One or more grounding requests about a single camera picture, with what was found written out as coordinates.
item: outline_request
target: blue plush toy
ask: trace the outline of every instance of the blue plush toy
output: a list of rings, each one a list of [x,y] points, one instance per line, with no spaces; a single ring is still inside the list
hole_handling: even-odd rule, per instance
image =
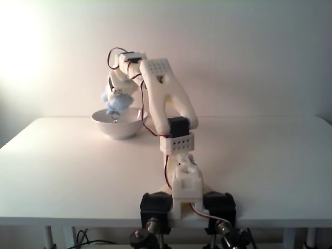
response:
[[[113,88],[110,100],[108,99],[107,92],[102,94],[102,100],[106,102],[107,114],[122,114],[129,106],[133,103],[134,99],[132,96],[122,93],[121,89]]]

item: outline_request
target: table leg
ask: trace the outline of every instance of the table leg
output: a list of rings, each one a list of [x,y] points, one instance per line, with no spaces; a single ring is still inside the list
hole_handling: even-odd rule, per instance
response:
[[[45,249],[53,249],[54,242],[52,236],[52,229],[50,226],[43,227],[43,237],[44,237]]]
[[[296,228],[285,228],[283,236],[284,249],[294,249]]]
[[[303,248],[316,248],[316,233],[317,228],[315,227],[309,227],[308,233],[307,233],[307,242],[303,246]]]
[[[76,245],[76,229],[75,227],[63,227],[64,241],[66,248]]]

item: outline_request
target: white table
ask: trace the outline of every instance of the white table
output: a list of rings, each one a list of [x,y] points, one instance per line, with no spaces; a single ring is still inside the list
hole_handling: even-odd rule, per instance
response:
[[[195,161],[240,227],[332,227],[332,127],[316,117],[200,118]],[[90,118],[37,119],[0,150],[0,225],[139,227],[163,184],[159,139],[114,141]],[[206,227],[187,216],[172,226]]]

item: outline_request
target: white bowl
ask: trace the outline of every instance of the white bowl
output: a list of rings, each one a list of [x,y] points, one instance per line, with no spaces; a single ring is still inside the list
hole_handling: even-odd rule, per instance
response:
[[[92,119],[98,128],[113,139],[128,139],[134,136],[143,127],[141,109],[129,107],[116,123],[107,113],[107,109],[99,110],[92,114]],[[148,113],[144,112],[143,120],[146,121]]]

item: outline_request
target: robotic arm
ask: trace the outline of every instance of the robotic arm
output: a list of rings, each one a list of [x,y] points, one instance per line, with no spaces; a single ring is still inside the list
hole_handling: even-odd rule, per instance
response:
[[[114,66],[109,65],[112,50],[108,55],[108,66],[112,71],[107,98],[110,101],[119,93],[131,96],[138,88],[142,90],[146,87],[150,114],[157,131],[155,135],[160,137],[160,149],[165,154],[167,181],[162,191],[144,195],[141,220],[145,229],[137,230],[130,236],[131,245],[134,248],[166,248],[163,235],[170,233],[168,220],[181,219],[182,205],[190,203],[196,214],[209,219],[206,231],[212,238],[207,248],[217,248],[217,233],[223,236],[224,247],[245,248],[248,239],[240,238],[240,232],[233,229],[236,216],[233,197],[228,193],[224,195],[211,191],[204,185],[202,173],[192,154],[188,153],[194,150],[194,134],[190,130],[197,128],[198,119],[168,60],[147,59],[144,53],[123,51],[115,55]],[[166,103],[172,104],[180,116],[167,118]],[[171,183],[168,181],[168,164],[173,164],[174,168]],[[151,233],[158,234],[159,247]]]

